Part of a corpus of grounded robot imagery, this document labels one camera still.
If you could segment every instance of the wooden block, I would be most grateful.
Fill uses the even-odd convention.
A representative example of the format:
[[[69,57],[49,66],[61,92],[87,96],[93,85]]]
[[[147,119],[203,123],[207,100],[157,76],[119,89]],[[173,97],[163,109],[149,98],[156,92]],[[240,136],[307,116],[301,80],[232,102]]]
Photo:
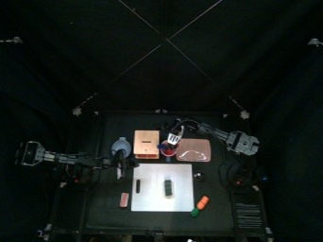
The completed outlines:
[[[159,159],[159,130],[136,130],[133,154],[136,159]]]

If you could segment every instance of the black table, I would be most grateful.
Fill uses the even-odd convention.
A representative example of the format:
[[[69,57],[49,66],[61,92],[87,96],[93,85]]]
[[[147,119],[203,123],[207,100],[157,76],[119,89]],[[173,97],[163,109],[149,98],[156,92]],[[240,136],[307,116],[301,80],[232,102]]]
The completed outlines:
[[[111,146],[120,137],[125,137],[133,146],[133,132],[136,130],[155,130],[172,123],[177,116],[189,116],[224,131],[244,131],[249,134],[248,123],[236,115],[223,116],[212,113],[152,113],[152,112],[104,112],[99,116],[79,120],[71,132],[68,151],[85,151],[97,157],[108,156]],[[57,201],[52,215],[52,235],[73,233],[81,238],[83,234],[140,234],[160,236],[203,235],[203,236],[259,236],[265,238],[265,210],[261,191],[251,189],[247,194],[233,193],[220,182],[219,170],[235,156],[225,150],[225,145],[217,138],[196,136],[184,131],[183,138],[208,138],[212,150],[212,160],[208,163],[185,162],[192,164],[192,170],[204,173],[204,180],[193,179],[195,202],[201,196],[209,198],[205,209],[197,217],[189,212],[131,212],[128,207],[119,207],[120,195],[132,190],[132,172],[127,171],[123,180],[116,179],[115,170],[99,171],[91,185],[68,184],[57,189]],[[167,133],[160,131],[160,140],[167,139]],[[253,157],[240,155],[255,163]],[[136,160],[137,163],[164,164],[165,158],[159,160]],[[183,164],[172,157],[172,164]],[[261,217],[259,227],[244,228],[236,213],[244,204],[257,206]]]

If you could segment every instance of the white object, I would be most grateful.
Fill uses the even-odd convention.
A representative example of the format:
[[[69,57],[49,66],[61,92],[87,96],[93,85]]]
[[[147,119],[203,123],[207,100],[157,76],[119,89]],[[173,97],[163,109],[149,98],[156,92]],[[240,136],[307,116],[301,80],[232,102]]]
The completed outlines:
[[[131,152],[131,144],[127,141],[127,138],[125,137],[120,137],[119,140],[113,143],[112,148],[111,148],[112,155],[115,155],[115,153],[116,153],[116,151],[119,149],[123,149],[125,151],[127,156],[129,155],[129,152]]]
[[[181,136],[183,136],[183,132],[184,132],[184,126],[181,126],[181,131],[177,133],[177,135],[175,135],[175,134],[172,134],[172,133],[169,133],[168,134],[168,139],[167,139],[167,141],[168,141],[168,144],[171,144],[171,145],[176,145],[176,143],[180,141],[180,139],[181,139]]]
[[[172,181],[171,196],[165,196],[165,180]],[[140,164],[133,169],[131,197],[131,211],[191,212],[195,208],[192,165]]]

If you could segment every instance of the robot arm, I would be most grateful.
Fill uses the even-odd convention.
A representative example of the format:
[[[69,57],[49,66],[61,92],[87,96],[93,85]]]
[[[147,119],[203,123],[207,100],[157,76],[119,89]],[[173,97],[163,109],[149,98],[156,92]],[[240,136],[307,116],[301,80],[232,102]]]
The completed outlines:
[[[247,135],[241,131],[233,131],[227,133],[219,129],[212,128],[209,125],[187,118],[175,119],[171,131],[181,125],[184,125],[187,130],[189,130],[193,133],[219,138],[227,144],[228,150],[232,150],[236,153],[241,153],[247,156],[251,156],[257,152],[257,138]]]

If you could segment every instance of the black object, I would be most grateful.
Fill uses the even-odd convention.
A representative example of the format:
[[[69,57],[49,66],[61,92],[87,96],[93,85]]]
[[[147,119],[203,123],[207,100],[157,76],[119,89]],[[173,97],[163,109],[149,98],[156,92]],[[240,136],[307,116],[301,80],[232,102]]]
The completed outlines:
[[[173,192],[172,192],[172,180],[165,180],[164,186],[165,186],[165,196],[171,196],[173,194]]]
[[[197,170],[197,171],[195,172],[195,179],[196,179],[197,181],[203,181],[203,180],[204,180],[204,173],[203,173],[200,170]]]
[[[245,193],[256,183],[256,166],[251,161],[228,160],[219,167],[221,185],[235,193]]]

